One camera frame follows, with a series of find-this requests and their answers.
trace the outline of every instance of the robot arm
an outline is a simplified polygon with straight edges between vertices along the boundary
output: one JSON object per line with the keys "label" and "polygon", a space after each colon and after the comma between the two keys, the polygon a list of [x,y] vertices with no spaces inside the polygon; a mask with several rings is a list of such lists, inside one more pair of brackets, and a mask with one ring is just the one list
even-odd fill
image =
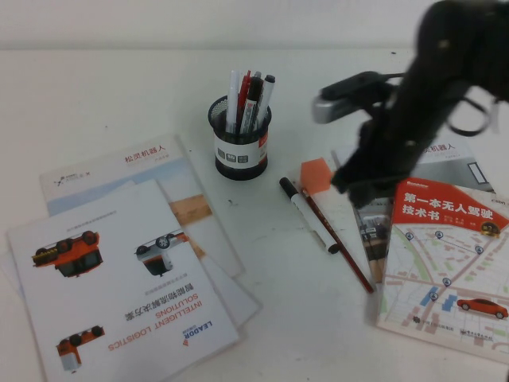
{"label": "robot arm", "polygon": [[313,104],[316,122],[328,123],[359,109],[372,117],[361,128],[358,149],[332,183],[348,192],[357,208],[394,195],[471,86],[509,99],[507,44],[509,5],[443,1],[424,16],[417,57],[397,89],[386,83],[389,76],[374,72],[322,89]]}

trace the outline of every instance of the red banner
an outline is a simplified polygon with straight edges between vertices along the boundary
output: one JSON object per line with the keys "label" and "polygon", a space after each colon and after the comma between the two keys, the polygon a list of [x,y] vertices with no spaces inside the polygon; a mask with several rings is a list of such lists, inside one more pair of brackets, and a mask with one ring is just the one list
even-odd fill
{"label": "red banner", "polygon": [[393,224],[450,224],[484,233],[509,224],[454,185],[413,177],[399,184],[392,219]]}

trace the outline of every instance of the pen holder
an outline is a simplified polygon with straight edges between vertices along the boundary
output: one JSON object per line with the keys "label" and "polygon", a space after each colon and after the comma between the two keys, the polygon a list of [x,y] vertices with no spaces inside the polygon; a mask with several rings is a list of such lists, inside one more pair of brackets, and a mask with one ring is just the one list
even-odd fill
{"label": "pen holder", "polygon": [[221,97],[208,109],[208,122],[214,129],[216,168],[234,181],[247,181],[267,168],[267,138],[272,111],[267,114],[259,129],[248,134],[231,134],[226,130],[227,97]]}

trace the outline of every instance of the book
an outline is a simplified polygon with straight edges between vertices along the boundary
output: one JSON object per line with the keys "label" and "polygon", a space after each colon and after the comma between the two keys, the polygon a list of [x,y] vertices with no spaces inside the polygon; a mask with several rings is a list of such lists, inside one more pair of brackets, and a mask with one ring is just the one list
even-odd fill
{"label": "book", "polygon": [[[345,163],[355,149],[354,146],[343,146],[334,150],[332,157],[336,166],[339,168],[341,163]],[[411,176],[493,191],[465,139],[455,135],[437,138],[433,145],[425,150]],[[380,197],[361,209],[353,208],[367,261],[376,283],[382,282],[392,207],[392,198]]]}
{"label": "book", "polygon": [[156,181],[8,235],[47,380],[156,382],[238,340]]}
{"label": "book", "polygon": [[242,264],[174,135],[50,171],[41,175],[41,186],[53,216],[148,179],[161,186],[233,322],[241,326],[260,305],[231,279],[243,271]]}
{"label": "book", "polygon": [[494,193],[401,182],[377,326],[509,363],[508,224]]}

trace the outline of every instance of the red car illustration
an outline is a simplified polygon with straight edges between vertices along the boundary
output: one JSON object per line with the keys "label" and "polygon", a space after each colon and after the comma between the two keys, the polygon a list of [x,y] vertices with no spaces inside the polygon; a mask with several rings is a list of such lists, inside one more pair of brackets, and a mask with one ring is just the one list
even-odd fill
{"label": "red car illustration", "polygon": [[494,314],[498,319],[509,317],[507,309],[489,300],[476,298],[473,300],[458,300],[457,305],[463,310],[476,310],[486,314]]}

